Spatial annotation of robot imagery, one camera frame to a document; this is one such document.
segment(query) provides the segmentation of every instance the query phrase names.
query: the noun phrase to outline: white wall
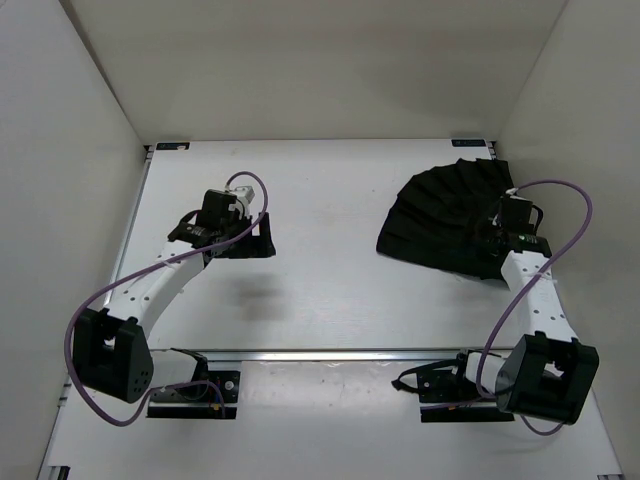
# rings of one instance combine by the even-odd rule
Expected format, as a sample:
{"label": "white wall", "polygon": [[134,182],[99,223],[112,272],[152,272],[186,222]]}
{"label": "white wall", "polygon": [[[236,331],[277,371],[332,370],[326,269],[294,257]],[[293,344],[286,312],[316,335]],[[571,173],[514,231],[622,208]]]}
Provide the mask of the white wall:
{"label": "white wall", "polygon": [[109,277],[143,158],[58,2],[0,7],[3,480],[37,475],[66,323]]}
{"label": "white wall", "polygon": [[[598,348],[596,394],[628,477],[640,478],[640,2],[572,0],[499,137],[516,179],[558,177],[593,197],[586,237],[557,268],[572,323]],[[583,207],[560,187],[539,201],[556,248]]]}
{"label": "white wall", "polygon": [[63,0],[167,138],[495,138],[565,0]]}

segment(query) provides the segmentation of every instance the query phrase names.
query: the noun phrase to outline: purple cable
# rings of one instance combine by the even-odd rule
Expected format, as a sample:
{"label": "purple cable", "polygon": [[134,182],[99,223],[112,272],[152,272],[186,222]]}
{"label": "purple cable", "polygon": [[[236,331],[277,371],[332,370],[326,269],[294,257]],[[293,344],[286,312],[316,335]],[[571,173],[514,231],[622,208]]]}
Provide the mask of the purple cable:
{"label": "purple cable", "polygon": [[139,270],[130,275],[127,275],[126,277],[121,278],[120,280],[117,280],[107,285],[106,287],[101,288],[96,293],[91,295],[84,302],[82,302],[82,304],[78,307],[78,309],[75,311],[75,313],[71,317],[71,320],[69,321],[69,325],[67,326],[67,331],[64,334],[64,361],[67,364],[67,370],[69,371],[69,377],[71,377],[71,383],[73,383],[74,387],[76,387],[76,390],[78,390],[78,393],[80,394],[82,399],[85,401],[85,403],[91,408],[91,410],[93,410],[100,418],[110,423],[111,425],[115,425],[116,427],[126,427],[127,425],[131,425],[133,422],[135,422],[137,418],[140,416],[140,414],[142,413],[142,410],[144,410],[145,403],[149,398],[149,396],[151,396],[151,394],[157,390],[162,390],[165,388],[172,388],[172,389],[184,388],[184,387],[191,387],[195,385],[205,385],[205,384],[213,388],[213,390],[218,395],[218,398],[220,399],[220,406],[222,408],[222,417],[224,418],[225,407],[224,407],[224,400],[222,399],[222,393],[220,392],[220,389],[216,384],[208,380],[197,380],[193,382],[176,383],[173,385],[165,385],[163,387],[151,388],[144,394],[144,396],[142,397],[142,400],[140,401],[140,405],[138,406],[138,410],[136,410],[136,412],[133,414],[131,418],[127,420],[118,420],[116,418],[113,418],[98,406],[98,404],[93,400],[93,398],[91,398],[89,393],[85,390],[84,385],[82,385],[82,382],[80,382],[78,373],[76,372],[76,369],[73,366],[73,355],[71,353],[71,338],[73,334],[73,329],[75,327],[76,322],[78,321],[78,318],[80,317],[80,314],[84,312],[84,310],[88,308],[89,305],[91,305],[95,300],[100,298],[102,295],[104,295],[108,291],[113,290],[116,287],[119,287],[123,283],[130,282],[135,278],[141,277],[143,275],[147,275],[151,272],[155,272],[160,268],[164,268],[167,263],[176,263],[176,262],[179,262],[180,260],[184,260],[185,258],[192,257],[193,255],[197,255],[199,253],[205,253],[211,250],[216,250],[218,248],[228,247],[230,245],[233,245],[238,240],[241,240],[247,235],[249,235],[251,231],[264,218],[264,215],[267,212],[267,207],[269,206],[269,195],[267,194],[267,187],[265,186],[264,182],[255,173],[252,173],[252,172],[242,171],[242,172],[233,174],[231,178],[227,180],[227,185],[229,185],[233,180],[235,180],[236,178],[242,175],[249,176],[253,178],[256,182],[258,182],[258,184],[260,185],[260,188],[262,189],[262,194],[264,196],[264,204],[262,206],[262,210],[260,211],[260,214],[258,215],[258,218],[256,218],[256,220],[245,231],[243,231],[239,235],[236,235],[233,238],[230,238],[229,240],[225,240],[224,242],[215,243],[213,245],[208,245],[206,247],[198,248],[190,252],[183,253],[181,255],[176,255],[175,257],[168,259],[166,262],[155,263],[146,268],[143,268],[142,270]]}
{"label": "purple cable", "polygon": [[[520,301],[527,295],[527,293],[529,293],[529,291],[535,286],[535,284],[538,283],[538,280],[540,280],[541,278],[541,274],[544,273],[549,267],[551,267],[551,265],[556,263],[558,259],[560,259],[560,257],[562,257],[565,253],[567,253],[567,251],[571,247],[573,247],[576,244],[576,242],[580,240],[580,238],[582,238],[582,236],[584,235],[584,232],[587,230],[587,227],[589,227],[589,223],[591,223],[591,217],[593,216],[593,203],[591,202],[591,197],[589,197],[589,194],[582,187],[571,182],[566,182],[564,180],[553,180],[553,179],[536,180],[534,182],[525,183],[521,187],[518,187],[516,191],[522,190],[524,188],[532,187],[534,185],[542,185],[542,184],[564,185],[565,187],[569,187],[577,191],[578,193],[580,193],[580,195],[582,195],[582,197],[584,198],[587,204],[587,214],[585,216],[584,222],[582,222],[582,226],[576,232],[573,238],[569,240],[567,244],[563,246],[560,250],[558,250],[554,255],[552,255],[551,258],[549,258],[549,260],[547,260],[547,262],[542,266],[542,268],[538,270],[538,273],[534,275],[524,287],[522,287],[522,290],[520,290],[517,293],[517,295],[513,298],[513,300],[511,300],[511,303],[506,308],[502,316],[500,316],[495,327],[493,327],[493,330],[491,331],[491,334],[487,339],[487,343],[482,349],[482,355],[480,356],[480,361],[478,362],[478,372],[476,374],[476,389],[478,390],[478,393],[480,394],[480,396],[484,398],[493,398],[492,395],[490,395],[488,392],[484,390],[484,388],[482,388],[482,370],[484,369],[484,364],[487,360],[487,355],[489,355],[489,350],[491,350],[491,347],[493,346],[493,342],[498,336],[498,332],[500,331],[504,323],[509,318],[509,315],[511,314],[511,312],[513,312],[513,310],[516,308],[518,303],[520,303]],[[548,432],[541,432],[535,429],[527,420],[525,420],[525,425],[529,427],[529,429],[534,433],[537,433],[538,435],[543,435],[543,436],[553,435],[562,427],[562,424],[559,424]]]}

